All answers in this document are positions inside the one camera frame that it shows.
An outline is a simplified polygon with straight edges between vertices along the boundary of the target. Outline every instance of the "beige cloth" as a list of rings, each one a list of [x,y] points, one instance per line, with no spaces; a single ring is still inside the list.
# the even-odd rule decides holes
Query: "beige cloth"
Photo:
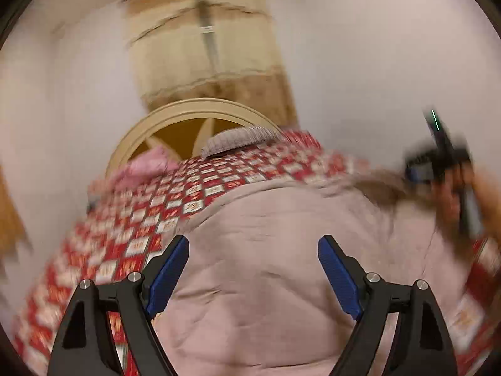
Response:
[[[377,189],[370,193],[380,206],[361,186]],[[318,261],[325,234],[367,272],[402,284],[428,281],[447,319],[468,266],[435,230],[434,213],[402,200],[402,190],[398,179],[376,175],[320,189],[259,182],[228,192],[182,224],[177,231],[190,241],[189,260],[154,323],[176,371],[329,374],[354,321]],[[384,368],[395,322],[390,315],[372,374]]]

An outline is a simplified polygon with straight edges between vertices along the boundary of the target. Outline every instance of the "green light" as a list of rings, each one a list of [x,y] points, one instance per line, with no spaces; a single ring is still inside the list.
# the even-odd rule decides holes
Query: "green light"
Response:
[[[440,131],[440,127],[438,126],[437,117],[435,117],[435,110],[432,110],[431,114],[433,114],[433,118],[435,119],[435,125],[437,126],[437,130]]]

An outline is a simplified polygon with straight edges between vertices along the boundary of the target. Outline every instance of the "blue gripper pad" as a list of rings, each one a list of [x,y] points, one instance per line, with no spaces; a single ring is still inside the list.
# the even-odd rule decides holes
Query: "blue gripper pad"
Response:
[[[146,312],[151,318],[154,318],[156,314],[165,310],[167,302],[188,261],[188,255],[188,239],[183,236],[151,284],[149,301],[146,306]]]
[[[356,321],[362,314],[357,286],[325,237],[318,241],[318,258],[341,308]]]

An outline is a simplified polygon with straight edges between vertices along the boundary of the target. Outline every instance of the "pillow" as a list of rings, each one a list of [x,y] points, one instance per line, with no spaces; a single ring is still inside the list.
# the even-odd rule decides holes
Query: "pillow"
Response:
[[[216,134],[207,140],[201,156],[206,158],[235,148],[276,140],[280,133],[261,126],[236,127]]]

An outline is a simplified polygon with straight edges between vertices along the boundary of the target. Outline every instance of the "brown and cream curtain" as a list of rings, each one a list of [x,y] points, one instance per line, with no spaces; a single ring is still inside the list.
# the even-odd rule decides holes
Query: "brown and cream curtain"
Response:
[[[265,0],[127,0],[126,6],[133,68],[149,110],[217,97],[280,126],[297,123]]]
[[[16,242],[24,239],[26,232],[8,193],[0,166],[0,257],[12,252]]]

